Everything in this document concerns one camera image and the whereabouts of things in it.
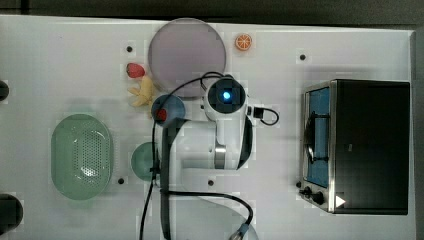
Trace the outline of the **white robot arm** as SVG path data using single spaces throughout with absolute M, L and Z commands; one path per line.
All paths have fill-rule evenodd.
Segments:
M 244 206 L 247 219 L 230 240 L 242 240 L 253 220 L 249 204 L 228 193 L 208 188 L 209 178 L 194 188 L 194 174 L 237 171 L 249 160 L 253 147 L 253 124 L 248 95 L 230 75 L 220 76 L 205 90 L 203 121 L 174 118 L 163 125 L 160 150 L 161 229 L 166 240 L 176 240 L 171 225 L 171 198 L 198 197 L 205 200 L 228 199 Z

